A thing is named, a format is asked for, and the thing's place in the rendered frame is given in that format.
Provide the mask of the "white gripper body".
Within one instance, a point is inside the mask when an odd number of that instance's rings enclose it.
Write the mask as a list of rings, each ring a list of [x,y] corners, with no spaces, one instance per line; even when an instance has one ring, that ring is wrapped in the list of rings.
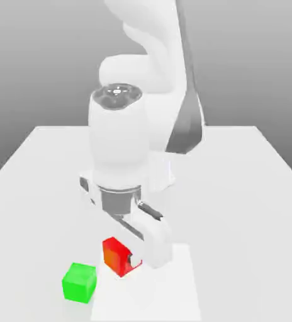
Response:
[[[172,231],[165,217],[135,208],[124,217],[107,215],[110,232],[149,267],[158,269],[172,260]]]

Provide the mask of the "small red cube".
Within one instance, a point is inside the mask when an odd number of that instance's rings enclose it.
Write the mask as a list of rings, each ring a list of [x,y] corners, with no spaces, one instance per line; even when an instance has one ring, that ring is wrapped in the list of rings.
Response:
[[[110,237],[102,242],[104,263],[119,277],[142,265],[142,260],[133,264],[132,252],[119,242],[115,237]]]

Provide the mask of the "small green cube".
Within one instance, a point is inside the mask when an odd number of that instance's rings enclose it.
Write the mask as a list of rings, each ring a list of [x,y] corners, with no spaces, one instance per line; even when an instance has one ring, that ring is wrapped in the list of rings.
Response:
[[[97,284],[94,266],[72,263],[62,278],[64,298],[70,301],[88,304]]]

